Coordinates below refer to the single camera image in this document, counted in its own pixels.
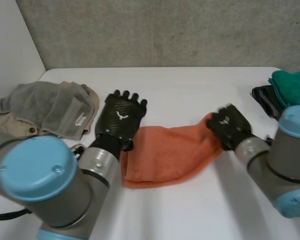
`orange towel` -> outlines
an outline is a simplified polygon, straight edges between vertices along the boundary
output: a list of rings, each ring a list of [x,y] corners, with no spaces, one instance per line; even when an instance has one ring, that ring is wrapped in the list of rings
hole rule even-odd
[[[122,185],[155,188],[199,173],[222,152],[220,141],[206,127],[211,116],[193,126],[141,127],[133,139],[133,151],[121,153]]]

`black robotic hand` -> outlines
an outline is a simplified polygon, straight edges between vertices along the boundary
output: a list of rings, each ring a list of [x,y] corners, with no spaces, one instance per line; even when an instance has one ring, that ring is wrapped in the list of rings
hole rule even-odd
[[[105,106],[95,126],[95,136],[109,135],[115,137],[121,150],[131,151],[134,147],[133,138],[140,127],[140,121],[147,112],[147,100],[138,102],[139,95],[116,90],[109,94]]]
[[[248,120],[232,104],[213,113],[206,125],[220,139],[225,151],[234,151],[244,139],[254,136]]]

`blue joint cap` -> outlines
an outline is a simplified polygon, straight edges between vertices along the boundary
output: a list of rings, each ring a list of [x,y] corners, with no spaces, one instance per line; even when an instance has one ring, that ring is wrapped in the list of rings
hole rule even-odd
[[[288,107],[279,120],[279,129],[300,139],[300,105]]]
[[[0,164],[0,182],[12,198],[39,202],[62,192],[72,181],[77,160],[59,138],[40,136],[16,145]]]
[[[37,240],[87,240],[82,238],[76,238],[72,236],[66,236],[62,234],[58,234],[51,231],[46,231],[43,229],[40,229],[38,234],[36,235]]]
[[[281,195],[272,205],[286,218],[300,217],[300,189]]]

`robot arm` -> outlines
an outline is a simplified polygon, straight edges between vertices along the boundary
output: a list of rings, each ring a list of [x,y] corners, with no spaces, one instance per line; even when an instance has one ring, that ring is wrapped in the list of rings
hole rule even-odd
[[[90,237],[112,180],[120,152],[133,137],[147,101],[135,93],[110,94],[95,127],[96,139],[79,162],[53,136],[19,139],[0,132],[0,195],[31,210],[43,224],[38,240]]]
[[[233,105],[214,113],[207,126],[224,150],[234,151],[280,214],[300,217],[300,106],[283,113],[271,147],[252,134],[249,122]]]

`green towel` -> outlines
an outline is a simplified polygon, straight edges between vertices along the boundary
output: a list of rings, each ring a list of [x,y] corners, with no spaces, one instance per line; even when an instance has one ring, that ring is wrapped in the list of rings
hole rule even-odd
[[[300,105],[300,72],[275,71],[269,83],[284,108]]]

